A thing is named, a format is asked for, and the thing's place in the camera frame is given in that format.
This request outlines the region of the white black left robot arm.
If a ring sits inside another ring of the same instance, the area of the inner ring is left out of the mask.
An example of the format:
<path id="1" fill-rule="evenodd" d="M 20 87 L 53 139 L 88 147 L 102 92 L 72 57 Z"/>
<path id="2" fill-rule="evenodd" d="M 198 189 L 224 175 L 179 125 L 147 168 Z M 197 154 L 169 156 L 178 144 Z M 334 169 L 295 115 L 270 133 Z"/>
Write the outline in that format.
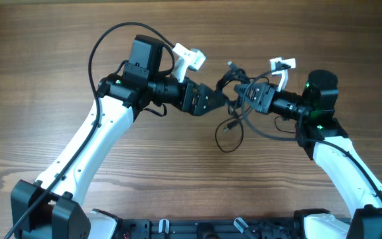
<path id="1" fill-rule="evenodd" d="M 114 143 L 149 104 L 172 105 L 201 116 L 225 103 L 223 96 L 187 78 L 205 62 L 198 49 L 137 35 L 131 55 L 94 90 L 92 108 L 62 153 L 33 183 L 11 192 L 15 238 L 118 238 L 123 221 L 106 211 L 84 212 L 90 183 Z"/>

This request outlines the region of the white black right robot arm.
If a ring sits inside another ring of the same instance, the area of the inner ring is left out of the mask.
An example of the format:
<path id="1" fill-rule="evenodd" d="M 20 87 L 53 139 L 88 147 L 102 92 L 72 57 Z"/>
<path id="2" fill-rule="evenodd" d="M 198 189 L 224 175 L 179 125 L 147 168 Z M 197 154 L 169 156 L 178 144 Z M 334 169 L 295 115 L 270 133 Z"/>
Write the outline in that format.
<path id="1" fill-rule="evenodd" d="M 382 183 L 353 147 L 334 117 L 338 78 L 327 70 L 314 70 L 301 95 L 267 82 L 238 84 L 241 105 L 261 114 L 275 113 L 295 120 L 294 141 L 329 176 L 351 214 L 346 224 L 324 210 L 301 211 L 303 238 L 382 238 Z"/>

